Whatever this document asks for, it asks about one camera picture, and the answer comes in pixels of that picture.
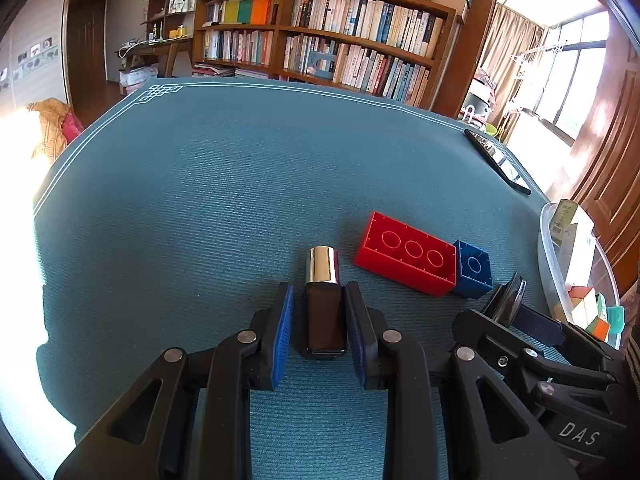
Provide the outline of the blue building brick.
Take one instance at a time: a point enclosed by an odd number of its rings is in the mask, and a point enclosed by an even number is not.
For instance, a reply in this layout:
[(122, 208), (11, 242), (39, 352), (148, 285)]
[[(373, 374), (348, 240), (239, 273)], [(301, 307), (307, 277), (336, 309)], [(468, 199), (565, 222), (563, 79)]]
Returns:
[(487, 252), (464, 240), (456, 240), (456, 286), (452, 292), (464, 298), (478, 299), (492, 289), (490, 259)]

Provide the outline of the red building brick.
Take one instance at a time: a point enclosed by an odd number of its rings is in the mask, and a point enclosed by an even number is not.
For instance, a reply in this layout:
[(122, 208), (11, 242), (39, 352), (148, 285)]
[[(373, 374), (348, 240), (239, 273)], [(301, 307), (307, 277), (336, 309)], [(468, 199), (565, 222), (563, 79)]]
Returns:
[(373, 211), (356, 250), (356, 266), (440, 297), (457, 285), (457, 248)]

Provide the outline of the orange green building block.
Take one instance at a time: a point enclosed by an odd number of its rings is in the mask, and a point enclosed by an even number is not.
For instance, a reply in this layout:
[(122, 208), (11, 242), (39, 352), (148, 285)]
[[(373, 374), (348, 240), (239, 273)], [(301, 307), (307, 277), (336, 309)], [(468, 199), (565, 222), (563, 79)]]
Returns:
[(611, 325), (600, 316), (596, 316), (587, 326), (586, 331), (597, 340), (607, 341)]

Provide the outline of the teal plastic capsule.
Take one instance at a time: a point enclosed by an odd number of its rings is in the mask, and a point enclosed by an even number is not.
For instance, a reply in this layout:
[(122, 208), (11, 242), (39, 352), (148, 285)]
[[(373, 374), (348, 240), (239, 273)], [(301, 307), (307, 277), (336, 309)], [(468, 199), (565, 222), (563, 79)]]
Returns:
[(623, 333), (626, 325), (625, 308), (622, 306), (613, 306), (606, 308), (606, 317), (610, 326), (611, 335), (619, 335)]

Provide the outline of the orange yellow building block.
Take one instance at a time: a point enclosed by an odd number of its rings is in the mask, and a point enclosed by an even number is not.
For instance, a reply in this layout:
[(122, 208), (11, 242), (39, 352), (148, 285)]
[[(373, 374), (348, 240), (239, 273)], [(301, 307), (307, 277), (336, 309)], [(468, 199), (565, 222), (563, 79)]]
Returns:
[(587, 328), (599, 316), (596, 291), (589, 286), (572, 286), (568, 291), (572, 323)]

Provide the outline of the clear plastic bowl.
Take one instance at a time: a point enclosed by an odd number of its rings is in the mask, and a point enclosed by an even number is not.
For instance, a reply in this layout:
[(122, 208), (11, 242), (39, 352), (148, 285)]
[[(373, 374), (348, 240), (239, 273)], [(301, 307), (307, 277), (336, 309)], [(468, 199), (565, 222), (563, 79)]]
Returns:
[[(544, 205), (540, 214), (540, 227), (538, 235), (538, 266), (542, 286), (544, 286), (544, 296), (546, 297), (552, 318), (563, 323), (572, 323), (572, 304), (568, 291), (564, 284), (564, 278), (558, 263), (558, 253), (560, 246), (555, 244), (551, 238), (550, 221), (558, 203), (548, 203)], [(617, 284), (614, 278), (612, 266), (606, 258), (605, 252), (596, 239), (596, 249), (592, 262), (592, 269), (589, 283), (587, 286), (592, 287), (597, 294), (598, 310), (600, 318), (605, 321), (606, 308), (613, 306), (621, 306), (620, 294), (618, 293)], [(611, 335), (608, 333), (608, 340), (605, 341), (614, 348), (620, 348), (622, 344), (622, 334)]]

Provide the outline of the white medicine box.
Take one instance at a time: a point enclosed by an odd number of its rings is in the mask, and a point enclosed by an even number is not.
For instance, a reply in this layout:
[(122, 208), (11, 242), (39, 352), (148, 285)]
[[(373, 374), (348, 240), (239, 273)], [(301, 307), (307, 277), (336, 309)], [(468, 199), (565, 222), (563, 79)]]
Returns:
[(578, 223), (564, 231), (558, 263), (566, 288), (587, 286), (590, 279), (596, 239)]

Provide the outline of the brown wooden door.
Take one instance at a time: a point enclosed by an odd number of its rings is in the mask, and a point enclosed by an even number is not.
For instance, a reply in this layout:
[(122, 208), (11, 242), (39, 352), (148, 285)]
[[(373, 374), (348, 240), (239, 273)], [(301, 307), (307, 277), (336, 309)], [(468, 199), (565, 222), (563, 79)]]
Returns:
[(547, 195), (582, 206), (618, 291), (633, 288), (639, 272), (639, 53), (614, 18), (596, 97)]

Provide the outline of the black smartphone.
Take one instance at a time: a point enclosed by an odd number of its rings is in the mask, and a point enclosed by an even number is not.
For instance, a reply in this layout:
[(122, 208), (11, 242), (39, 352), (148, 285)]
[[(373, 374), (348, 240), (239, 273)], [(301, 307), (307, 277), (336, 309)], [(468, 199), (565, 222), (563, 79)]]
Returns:
[(464, 130), (464, 136), (470, 141), (489, 167), (514, 191), (524, 195), (532, 194), (527, 182), (512, 164), (506, 152), (500, 146), (470, 129)]

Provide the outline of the green plastic basin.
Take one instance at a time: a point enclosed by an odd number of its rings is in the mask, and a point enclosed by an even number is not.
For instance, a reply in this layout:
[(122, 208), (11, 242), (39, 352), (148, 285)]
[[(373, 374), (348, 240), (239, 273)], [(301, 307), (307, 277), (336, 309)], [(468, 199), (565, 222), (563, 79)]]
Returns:
[(486, 124), (485, 125), (485, 132), (487, 134), (489, 134), (490, 136), (496, 136), (498, 134), (498, 130), (496, 127), (494, 127), (491, 124)]

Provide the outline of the orange cushion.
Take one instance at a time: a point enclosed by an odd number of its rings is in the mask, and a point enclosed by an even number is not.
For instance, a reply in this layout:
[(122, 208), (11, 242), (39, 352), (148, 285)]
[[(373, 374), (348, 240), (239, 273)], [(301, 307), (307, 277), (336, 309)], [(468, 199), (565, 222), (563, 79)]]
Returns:
[(41, 133), (34, 156), (44, 156), (49, 162), (55, 162), (85, 130), (73, 107), (58, 99), (29, 103), (27, 109), (39, 114)]

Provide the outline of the beige curtain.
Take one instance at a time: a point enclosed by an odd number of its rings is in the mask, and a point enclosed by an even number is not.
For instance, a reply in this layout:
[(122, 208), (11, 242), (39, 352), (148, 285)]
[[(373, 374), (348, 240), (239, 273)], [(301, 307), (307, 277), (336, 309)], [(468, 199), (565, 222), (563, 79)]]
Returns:
[(497, 3), (488, 29), (478, 67), (495, 85), (494, 100), (488, 122), (498, 126), (506, 104), (512, 98), (520, 66), (515, 57), (521, 52), (539, 47), (546, 39), (547, 29), (525, 16)]

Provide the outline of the wooden side desk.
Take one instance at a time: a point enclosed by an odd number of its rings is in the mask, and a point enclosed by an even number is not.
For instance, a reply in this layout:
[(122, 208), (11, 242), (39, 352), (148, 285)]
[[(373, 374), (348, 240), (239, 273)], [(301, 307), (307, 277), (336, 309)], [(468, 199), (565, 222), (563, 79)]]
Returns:
[(116, 54), (122, 60), (124, 70), (132, 70), (134, 68), (134, 59), (140, 58), (144, 66), (151, 66), (157, 63), (158, 76), (166, 78), (174, 76), (177, 55), (180, 52), (184, 52), (189, 55), (189, 60), (192, 60), (192, 50), (193, 38), (186, 36), (168, 40), (123, 44), (116, 51)]

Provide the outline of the large wooden bookshelf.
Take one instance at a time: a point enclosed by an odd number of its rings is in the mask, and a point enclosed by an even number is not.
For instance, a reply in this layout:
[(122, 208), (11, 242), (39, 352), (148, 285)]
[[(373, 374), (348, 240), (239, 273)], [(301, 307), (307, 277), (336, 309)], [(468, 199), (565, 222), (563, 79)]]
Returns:
[(457, 19), (431, 0), (198, 0), (192, 61), (428, 110)]

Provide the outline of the small wooden shelf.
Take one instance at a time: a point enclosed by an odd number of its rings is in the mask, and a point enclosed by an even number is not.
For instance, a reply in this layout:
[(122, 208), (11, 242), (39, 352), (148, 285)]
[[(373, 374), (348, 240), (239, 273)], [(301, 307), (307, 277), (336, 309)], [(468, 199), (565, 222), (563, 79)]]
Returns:
[(146, 9), (142, 25), (145, 39), (168, 40), (173, 30), (186, 29), (186, 19), (195, 10), (195, 0), (144, 0)]

